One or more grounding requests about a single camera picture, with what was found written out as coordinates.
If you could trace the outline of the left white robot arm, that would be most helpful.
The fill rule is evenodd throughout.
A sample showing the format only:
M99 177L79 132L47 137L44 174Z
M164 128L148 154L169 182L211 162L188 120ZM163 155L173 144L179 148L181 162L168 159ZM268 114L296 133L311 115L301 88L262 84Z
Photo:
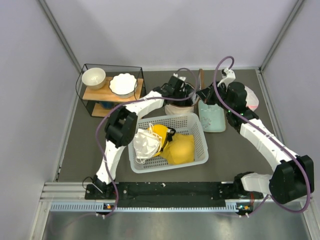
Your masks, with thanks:
M101 126L105 125L105 147L96 139L102 162L92 180L98 195L106 199L113 194L117 161L120 160L125 147L133 140L138 120L172 102L186 101L195 94L195 89L186 93L185 81L174 74L167 83L153 88L138 100L117 105L102 119L95 137L98 137Z

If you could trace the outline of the cream capybara laundry bag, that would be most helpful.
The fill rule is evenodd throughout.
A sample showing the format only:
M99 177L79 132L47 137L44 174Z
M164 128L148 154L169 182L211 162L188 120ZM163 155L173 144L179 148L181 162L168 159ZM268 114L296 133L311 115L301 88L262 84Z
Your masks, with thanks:
M205 86L204 84L204 70L202 68L198 71L198 85L196 90L202 90ZM193 113L196 104L199 102L200 98L194 94L191 98L185 101L177 101L164 106L164 111L166 115L180 115L185 113Z

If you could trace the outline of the white bra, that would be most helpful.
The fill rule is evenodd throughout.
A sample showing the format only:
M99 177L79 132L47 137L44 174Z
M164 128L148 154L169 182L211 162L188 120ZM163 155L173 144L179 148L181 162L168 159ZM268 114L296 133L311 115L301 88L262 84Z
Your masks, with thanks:
M135 161L138 164L144 164L146 160L160 152L161 146L162 137L154 132L152 123L149 123L148 129L139 128L133 137Z

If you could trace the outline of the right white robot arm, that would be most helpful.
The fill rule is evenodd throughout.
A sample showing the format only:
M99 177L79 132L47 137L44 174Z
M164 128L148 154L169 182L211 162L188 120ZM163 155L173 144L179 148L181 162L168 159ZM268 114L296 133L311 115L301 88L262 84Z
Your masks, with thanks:
M272 174L246 172L237 175L234 194L245 198L251 192L259 192L270 195L282 205L301 197L310 201L314 192L313 160L288 149L264 126L254 111L258 106L253 100L255 94L235 80L232 70L224 70L223 77L196 94L205 104L223 108L229 125L262 154L272 169Z

